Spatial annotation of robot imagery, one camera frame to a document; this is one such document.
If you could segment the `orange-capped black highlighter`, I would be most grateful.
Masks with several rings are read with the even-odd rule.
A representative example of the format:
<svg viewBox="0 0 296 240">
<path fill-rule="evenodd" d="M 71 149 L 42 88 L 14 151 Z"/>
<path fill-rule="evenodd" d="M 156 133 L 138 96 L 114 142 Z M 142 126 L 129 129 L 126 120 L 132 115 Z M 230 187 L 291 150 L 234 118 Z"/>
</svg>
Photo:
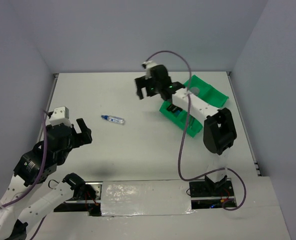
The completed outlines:
<svg viewBox="0 0 296 240">
<path fill-rule="evenodd" d="M 179 107 L 177 107 L 177 106 L 175 106 L 175 105 L 173 105 L 173 104 L 169 105 L 169 106 L 167 107 L 167 110 L 168 110 L 169 112 L 173 113 L 173 114 L 176 113 L 176 112 L 181 112 L 181 111 L 182 111 L 181 108 L 179 108 Z"/>
</svg>

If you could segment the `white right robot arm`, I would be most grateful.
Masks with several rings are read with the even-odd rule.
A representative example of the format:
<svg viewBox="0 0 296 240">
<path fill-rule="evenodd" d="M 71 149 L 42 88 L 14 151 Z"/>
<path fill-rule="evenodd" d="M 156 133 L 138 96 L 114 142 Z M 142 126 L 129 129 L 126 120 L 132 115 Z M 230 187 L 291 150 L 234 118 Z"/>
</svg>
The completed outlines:
<svg viewBox="0 0 296 240">
<path fill-rule="evenodd" d="M 227 180 L 225 152 L 233 146 L 237 133 L 229 109 L 228 97 L 211 85 L 190 74 L 186 83 L 172 81 L 167 68 L 149 60 L 142 64 L 145 75 L 135 79 L 137 96 L 143 99 L 160 95 L 160 112 L 191 137 L 203 131 L 203 144 L 217 159 L 207 167 L 205 190 L 216 196 Z"/>
</svg>

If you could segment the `clear blue-capped spray bottle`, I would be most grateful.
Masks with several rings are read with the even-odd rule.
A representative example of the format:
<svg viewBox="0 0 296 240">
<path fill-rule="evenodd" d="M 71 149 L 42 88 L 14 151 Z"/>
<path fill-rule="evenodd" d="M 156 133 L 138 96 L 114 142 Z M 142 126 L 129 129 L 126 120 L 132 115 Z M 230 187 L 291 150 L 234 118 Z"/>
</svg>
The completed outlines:
<svg viewBox="0 0 296 240">
<path fill-rule="evenodd" d="M 112 116 L 112 115 L 101 115 L 101 119 L 109 121 L 111 123 L 123 125 L 125 123 L 125 120 L 120 117 Z"/>
</svg>

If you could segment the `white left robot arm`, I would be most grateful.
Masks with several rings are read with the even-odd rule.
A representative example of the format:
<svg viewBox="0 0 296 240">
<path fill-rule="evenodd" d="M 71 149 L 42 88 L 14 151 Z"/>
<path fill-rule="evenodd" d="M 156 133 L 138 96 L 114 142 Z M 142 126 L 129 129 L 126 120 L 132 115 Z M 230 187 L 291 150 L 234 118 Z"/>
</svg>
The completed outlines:
<svg viewBox="0 0 296 240">
<path fill-rule="evenodd" d="M 33 204 L 29 201 L 71 150 L 92 142 L 92 131 L 82 118 L 80 133 L 64 123 L 42 123 L 44 139 L 23 154 L 14 169 L 10 184 L 0 199 L 0 240 L 24 240 L 28 231 L 58 205 L 71 198 L 81 199 L 87 191 L 85 181 L 75 173 L 66 175 L 58 185 Z"/>
</svg>

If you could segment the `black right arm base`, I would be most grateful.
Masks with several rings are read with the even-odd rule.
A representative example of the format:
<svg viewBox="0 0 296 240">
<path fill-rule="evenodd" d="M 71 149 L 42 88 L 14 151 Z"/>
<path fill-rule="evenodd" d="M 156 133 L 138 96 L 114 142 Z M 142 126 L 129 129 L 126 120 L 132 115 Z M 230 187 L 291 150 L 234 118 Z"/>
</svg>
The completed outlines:
<svg viewBox="0 0 296 240">
<path fill-rule="evenodd" d="M 228 209 L 237 207 L 232 182 L 227 176 L 216 183 L 207 176 L 190 181 L 186 193 L 190 196 L 193 210 L 218 209 L 222 204 Z"/>
</svg>

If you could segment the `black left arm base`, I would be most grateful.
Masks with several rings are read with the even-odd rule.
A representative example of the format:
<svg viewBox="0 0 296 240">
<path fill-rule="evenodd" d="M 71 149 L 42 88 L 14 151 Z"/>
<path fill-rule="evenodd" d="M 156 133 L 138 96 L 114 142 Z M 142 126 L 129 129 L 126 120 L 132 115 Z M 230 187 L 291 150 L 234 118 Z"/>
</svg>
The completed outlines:
<svg viewBox="0 0 296 240">
<path fill-rule="evenodd" d="M 70 173 L 63 178 L 70 185 L 72 197 L 58 205 L 55 213 L 85 212 L 88 216 L 100 217 L 102 186 L 101 181 L 84 181 L 76 173 Z"/>
</svg>

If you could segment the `clear jar of paper clips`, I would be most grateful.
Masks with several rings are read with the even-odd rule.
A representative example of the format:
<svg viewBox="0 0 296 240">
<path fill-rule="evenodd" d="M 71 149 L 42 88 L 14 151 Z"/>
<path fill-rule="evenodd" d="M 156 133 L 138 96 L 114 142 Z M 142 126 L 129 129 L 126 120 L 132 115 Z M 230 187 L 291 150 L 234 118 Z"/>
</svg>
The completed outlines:
<svg viewBox="0 0 296 240">
<path fill-rule="evenodd" d="M 198 88 L 198 87 L 191 87 L 190 88 L 190 92 L 192 93 L 192 94 L 194 94 L 195 96 L 198 96 L 199 95 L 199 93 L 200 93 L 200 89 Z"/>
</svg>

